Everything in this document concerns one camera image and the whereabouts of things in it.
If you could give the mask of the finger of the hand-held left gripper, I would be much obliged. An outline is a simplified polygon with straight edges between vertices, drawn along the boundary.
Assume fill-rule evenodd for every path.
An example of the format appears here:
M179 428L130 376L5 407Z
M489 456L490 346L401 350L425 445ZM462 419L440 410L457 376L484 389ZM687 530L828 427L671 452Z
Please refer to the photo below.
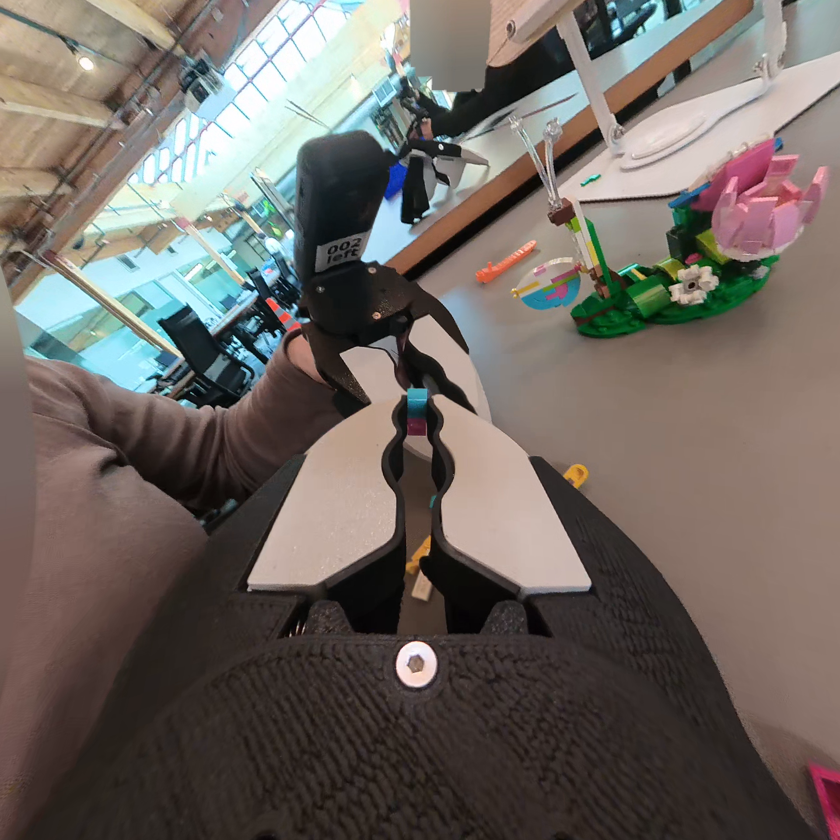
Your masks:
M390 403L404 398L405 388L397 378L396 357L382 347L356 346L340 354L360 386L367 404Z
M414 321L406 340L406 358L434 384L436 393L492 422L487 394L468 350L432 316Z

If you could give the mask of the small orange object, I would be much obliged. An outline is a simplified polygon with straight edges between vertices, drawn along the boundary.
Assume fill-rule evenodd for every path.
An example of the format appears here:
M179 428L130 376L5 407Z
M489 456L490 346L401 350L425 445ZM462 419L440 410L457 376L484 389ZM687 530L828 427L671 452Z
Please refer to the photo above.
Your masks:
M476 281L479 284L486 285L494 279L499 278L501 275L510 271L514 266L517 266L523 260L530 257L537 246L537 240L531 239L497 263L494 264L492 261L489 261L486 267L481 268L476 272Z

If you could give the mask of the person's left hand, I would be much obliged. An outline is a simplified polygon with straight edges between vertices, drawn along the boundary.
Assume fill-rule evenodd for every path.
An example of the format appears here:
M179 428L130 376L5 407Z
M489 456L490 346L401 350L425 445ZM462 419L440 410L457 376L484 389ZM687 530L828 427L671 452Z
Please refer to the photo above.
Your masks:
M302 328L296 328L289 332L283 340L283 352L289 363L299 372L307 375L314 382L326 385L321 377L312 349Z

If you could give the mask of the magenta lego slope brick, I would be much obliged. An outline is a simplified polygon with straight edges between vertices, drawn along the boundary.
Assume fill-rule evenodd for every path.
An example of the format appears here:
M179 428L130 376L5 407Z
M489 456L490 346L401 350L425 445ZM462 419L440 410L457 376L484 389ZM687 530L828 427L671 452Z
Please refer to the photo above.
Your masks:
M839 838L839 771L830 770L813 761L808 763L814 791L820 805L826 833Z

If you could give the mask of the lego flower model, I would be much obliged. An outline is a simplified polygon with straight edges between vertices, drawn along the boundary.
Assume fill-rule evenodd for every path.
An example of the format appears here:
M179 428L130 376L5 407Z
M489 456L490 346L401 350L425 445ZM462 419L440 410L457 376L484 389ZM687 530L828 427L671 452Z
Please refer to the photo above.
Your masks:
M728 312L765 286L821 209L831 170L819 167L800 187L791 179L799 159L783 154L777 138L738 147L668 204L668 256L620 270L608 265L581 203L561 195L552 175L549 220L567 230L574 255L536 266L511 295L532 310L569 308L579 334L604 340Z

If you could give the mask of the person's left forearm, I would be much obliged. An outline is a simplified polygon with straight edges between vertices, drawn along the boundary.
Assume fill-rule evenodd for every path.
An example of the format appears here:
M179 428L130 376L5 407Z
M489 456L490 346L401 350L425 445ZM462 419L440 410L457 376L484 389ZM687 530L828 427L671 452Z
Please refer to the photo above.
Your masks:
M283 341L253 389L229 408L189 408L132 392L66 362L24 357L36 457L81 488L130 471L194 510L242 501L340 422L333 390L292 366Z

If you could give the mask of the neighbouring table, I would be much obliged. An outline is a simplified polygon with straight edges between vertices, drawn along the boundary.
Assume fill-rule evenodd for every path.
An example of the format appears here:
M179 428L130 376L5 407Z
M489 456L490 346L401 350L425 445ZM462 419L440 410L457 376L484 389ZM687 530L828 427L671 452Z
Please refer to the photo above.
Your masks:
M613 96L612 91L608 91L607 96L608 101L612 97L617 104L624 105L616 108L616 103L611 102L617 117L628 121L652 106L658 99L658 90L670 75L670 72L661 72L651 76L649 71L636 70L629 74L630 81L617 82L614 87L619 95ZM570 113L563 122L560 142L554 146L557 172L583 162L586 154L592 150L596 153L603 146L592 110L587 105L571 114L572 104L570 100L548 109L550 116L560 117L564 110ZM479 153L491 166L468 165L465 181L472 171L477 173L475 183L465 185L462 182L453 197L445 194L423 222L414 227L405 226L398 219L399 202L395 199L392 203L384 203L364 258L388 265L409 280L415 280L536 193L540 183L535 165L508 124L467 145L474 148L487 138L491 140L489 151Z

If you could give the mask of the wooden board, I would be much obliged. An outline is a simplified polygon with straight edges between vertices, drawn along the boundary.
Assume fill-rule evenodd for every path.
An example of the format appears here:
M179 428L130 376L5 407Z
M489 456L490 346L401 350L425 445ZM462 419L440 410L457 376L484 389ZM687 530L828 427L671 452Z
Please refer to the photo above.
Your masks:
M488 67L512 63L582 1L491 1Z

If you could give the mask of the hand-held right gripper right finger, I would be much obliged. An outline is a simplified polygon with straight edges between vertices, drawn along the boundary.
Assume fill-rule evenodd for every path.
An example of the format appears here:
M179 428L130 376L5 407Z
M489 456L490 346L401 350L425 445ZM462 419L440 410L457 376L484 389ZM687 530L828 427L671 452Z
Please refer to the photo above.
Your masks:
M588 592L592 580L526 451L443 395L429 400L445 461L444 546L516 596Z

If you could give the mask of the black office chair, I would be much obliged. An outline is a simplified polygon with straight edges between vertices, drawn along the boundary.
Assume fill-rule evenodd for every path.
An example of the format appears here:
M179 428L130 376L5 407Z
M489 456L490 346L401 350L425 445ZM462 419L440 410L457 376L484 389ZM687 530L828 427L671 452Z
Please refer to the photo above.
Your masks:
M228 351L190 306L158 320L188 366L192 379L175 385L171 397L197 407L229 408L252 386L256 372Z

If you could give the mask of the orange cone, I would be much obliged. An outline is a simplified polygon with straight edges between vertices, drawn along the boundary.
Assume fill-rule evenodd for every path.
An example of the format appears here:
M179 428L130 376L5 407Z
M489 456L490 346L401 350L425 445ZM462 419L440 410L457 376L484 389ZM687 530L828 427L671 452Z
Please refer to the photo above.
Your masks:
M262 299L262 303L266 305L265 323L269 332L282 337L288 332L299 330L300 324L298 321L284 310L276 299L265 297Z

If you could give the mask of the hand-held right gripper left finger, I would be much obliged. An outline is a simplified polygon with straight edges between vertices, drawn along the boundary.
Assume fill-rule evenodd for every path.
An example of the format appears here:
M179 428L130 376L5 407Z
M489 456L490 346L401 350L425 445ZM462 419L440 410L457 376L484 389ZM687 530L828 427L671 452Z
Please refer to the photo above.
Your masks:
M251 592L325 592L395 554L402 579L406 399L371 404L310 447L248 575Z

